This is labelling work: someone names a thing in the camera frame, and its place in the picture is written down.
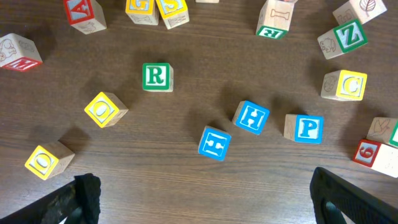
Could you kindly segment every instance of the wood grain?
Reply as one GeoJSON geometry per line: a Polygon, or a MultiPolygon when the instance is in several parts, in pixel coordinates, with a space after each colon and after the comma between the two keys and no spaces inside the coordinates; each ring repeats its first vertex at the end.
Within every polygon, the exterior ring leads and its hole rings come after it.
{"type": "Polygon", "coordinates": [[[0,70],[0,217],[92,172],[102,181],[100,223],[315,223],[309,184],[325,167],[398,207],[398,180],[351,161],[374,117],[398,117],[398,2],[364,26],[369,44],[325,60],[317,37],[336,27],[346,0],[300,0],[282,40],[255,36],[264,1],[188,1],[190,22],[134,25],[121,0],[98,0],[108,29],[84,35],[61,1],[3,0],[0,35],[33,40],[44,64],[0,70]],[[173,93],[142,90],[142,64],[168,62],[173,93]],[[320,97],[326,73],[367,73],[364,100],[320,97]],[[100,92],[129,112],[101,129],[83,111],[100,92]],[[264,132],[234,126],[239,102],[269,108],[264,132]],[[324,116],[323,144],[283,137],[285,115],[324,116]],[[225,162],[197,153],[203,128],[229,132],[225,162]],[[40,180],[24,163],[38,144],[75,152],[66,171],[40,180]]]}

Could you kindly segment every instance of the red block face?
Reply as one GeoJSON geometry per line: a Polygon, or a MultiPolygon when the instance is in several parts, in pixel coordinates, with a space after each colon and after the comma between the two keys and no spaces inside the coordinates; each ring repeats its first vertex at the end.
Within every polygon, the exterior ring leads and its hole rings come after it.
{"type": "Polygon", "coordinates": [[[40,61],[36,61],[27,57],[21,57],[5,66],[3,68],[15,70],[19,72],[26,72],[31,68],[34,68],[38,65],[42,64],[40,61]]]}
{"type": "Polygon", "coordinates": [[[90,0],[63,0],[71,25],[94,18],[90,0]]]}
{"type": "Polygon", "coordinates": [[[363,139],[359,142],[358,149],[354,155],[354,162],[367,167],[372,167],[379,152],[381,143],[363,139]]]}

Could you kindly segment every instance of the green block face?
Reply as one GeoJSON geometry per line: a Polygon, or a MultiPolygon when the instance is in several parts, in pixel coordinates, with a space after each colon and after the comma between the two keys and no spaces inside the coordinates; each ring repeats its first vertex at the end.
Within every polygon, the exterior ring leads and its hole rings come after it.
{"type": "Polygon", "coordinates": [[[333,29],[343,53],[348,53],[368,43],[359,20],[347,22],[333,29]]]}
{"type": "Polygon", "coordinates": [[[396,124],[396,126],[394,127],[394,130],[392,131],[391,134],[391,138],[390,138],[390,144],[392,144],[393,146],[397,146],[398,147],[398,122],[396,124]]]}
{"type": "Polygon", "coordinates": [[[142,87],[147,91],[172,91],[169,63],[145,63],[142,66],[142,87]]]}
{"type": "Polygon", "coordinates": [[[267,37],[276,40],[280,40],[285,34],[287,34],[287,30],[281,30],[267,26],[262,26],[259,29],[259,32],[257,32],[257,35],[261,37],[267,37]]]}

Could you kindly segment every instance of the yellow letter block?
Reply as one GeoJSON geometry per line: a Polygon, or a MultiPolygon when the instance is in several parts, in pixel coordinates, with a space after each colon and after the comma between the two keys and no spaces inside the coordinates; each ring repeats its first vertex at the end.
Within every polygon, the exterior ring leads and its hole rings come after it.
{"type": "Polygon", "coordinates": [[[75,156],[60,142],[37,146],[25,163],[25,167],[43,180],[62,173],[75,156]]]}
{"type": "Polygon", "coordinates": [[[85,108],[99,127],[115,125],[129,109],[113,93],[99,93],[85,108]]]}
{"type": "Polygon", "coordinates": [[[155,0],[127,0],[126,13],[135,24],[159,24],[159,10],[155,0]]]}
{"type": "Polygon", "coordinates": [[[167,29],[189,22],[185,0],[156,0],[156,3],[167,29]]]}
{"type": "Polygon", "coordinates": [[[321,97],[339,101],[361,101],[368,75],[340,70],[325,75],[321,97]]]}

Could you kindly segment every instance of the blue letter block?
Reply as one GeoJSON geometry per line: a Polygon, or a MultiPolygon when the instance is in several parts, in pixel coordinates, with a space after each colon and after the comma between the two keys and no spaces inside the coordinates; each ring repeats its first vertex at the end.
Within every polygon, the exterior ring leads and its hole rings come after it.
{"type": "Polygon", "coordinates": [[[297,115],[294,141],[309,144],[321,144],[323,117],[297,115]]]}
{"type": "Polygon", "coordinates": [[[235,114],[236,117],[239,113],[238,118],[236,120],[234,119],[233,123],[251,133],[261,134],[266,125],[269,110],[250,101],[243,101],[241,103],[243,103],[241,110],[239,110],[241,107],[241,105],[239,105],[235,114]]]}
{"type": "Polygon", "coordinates": [[[230,141],[231,136],[228,133],[206,126],[198,152],[212,159],[224,161],[230,141]]]}

